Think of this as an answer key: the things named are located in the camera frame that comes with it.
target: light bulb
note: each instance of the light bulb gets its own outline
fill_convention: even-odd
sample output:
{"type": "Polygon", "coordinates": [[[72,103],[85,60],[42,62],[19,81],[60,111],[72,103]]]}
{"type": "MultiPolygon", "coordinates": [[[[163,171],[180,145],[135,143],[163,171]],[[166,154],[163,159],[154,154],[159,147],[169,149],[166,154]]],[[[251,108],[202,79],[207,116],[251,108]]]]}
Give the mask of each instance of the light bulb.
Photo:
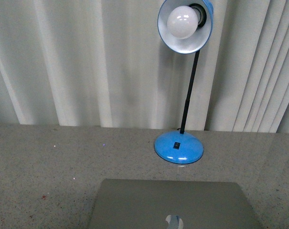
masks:
{"type": "Polygon", "coordinates": [[[191,37],[196,31],[198,18],[195,11],[189,6],[175,8],[168,17],[168,30],[179,39],[191,37]]]}

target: blue lamp base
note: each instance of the blue lamp base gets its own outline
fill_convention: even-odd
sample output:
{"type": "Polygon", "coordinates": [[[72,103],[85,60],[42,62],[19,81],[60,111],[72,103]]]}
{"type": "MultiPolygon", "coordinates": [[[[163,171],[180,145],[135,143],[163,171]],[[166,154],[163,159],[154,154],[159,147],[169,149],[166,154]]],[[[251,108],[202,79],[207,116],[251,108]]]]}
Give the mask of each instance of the blue lamp base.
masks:
{"type": "Polygon", "coordinates": [[[155,141],[156,153],[166,161],[176,164],[190,164],[203,155],[203,145],[196,137],[180,131],[160,135],[155,141]]]}

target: silver laptop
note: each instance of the silver laptop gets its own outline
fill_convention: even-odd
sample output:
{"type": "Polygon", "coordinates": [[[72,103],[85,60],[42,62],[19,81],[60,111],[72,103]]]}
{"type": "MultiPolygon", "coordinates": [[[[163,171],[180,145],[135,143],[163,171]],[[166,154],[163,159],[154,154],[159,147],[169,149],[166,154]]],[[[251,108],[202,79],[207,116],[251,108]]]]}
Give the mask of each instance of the silver laptop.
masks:
{"type": "Polygon", "coordinates": [[[231,182],[106,179],[89,229],[261,229],[231,182]]]}

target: black lamp pole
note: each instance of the black lamp pole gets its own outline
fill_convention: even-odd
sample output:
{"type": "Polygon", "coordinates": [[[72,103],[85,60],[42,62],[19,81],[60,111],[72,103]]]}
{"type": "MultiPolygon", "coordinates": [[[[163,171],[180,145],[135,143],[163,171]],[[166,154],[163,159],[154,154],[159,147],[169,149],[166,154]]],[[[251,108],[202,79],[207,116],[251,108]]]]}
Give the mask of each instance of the black lamp pole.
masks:
{"type": "Polygon", "coordinates": [[[186,126],[187,115],[188,115],[189,104],[190,104],[190,98],[191,98],[193,82],[194,82],[196,66],[197,66],[199,55],[200,55],[200,50],[195,53],[195,57],[194,57],[194,61],[193,61],[193,67],[192,67],[192,72],[191,72],[191,78],[190,78],[190,83],[189,83],[188,94],[187,94],[186,102],[184,104],[184,110],[183,110],[183,115],[182,115],[182,125],[181,125],[181,130],[180,130],[180,133],[182,135],[184,133],[184,129],[185,129],[185,126],[186,126]]]}

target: black switch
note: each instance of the black switch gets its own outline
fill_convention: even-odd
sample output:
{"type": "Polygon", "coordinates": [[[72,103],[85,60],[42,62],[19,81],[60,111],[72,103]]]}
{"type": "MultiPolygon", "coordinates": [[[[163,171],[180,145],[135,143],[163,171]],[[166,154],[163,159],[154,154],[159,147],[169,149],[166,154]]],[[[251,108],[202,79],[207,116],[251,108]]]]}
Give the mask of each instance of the black switch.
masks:
{"type": "Polygon", "coordinates": [[[179,149],[180,146],[181,146],[180,142],[175,142],[173,148],[179,149]]]}

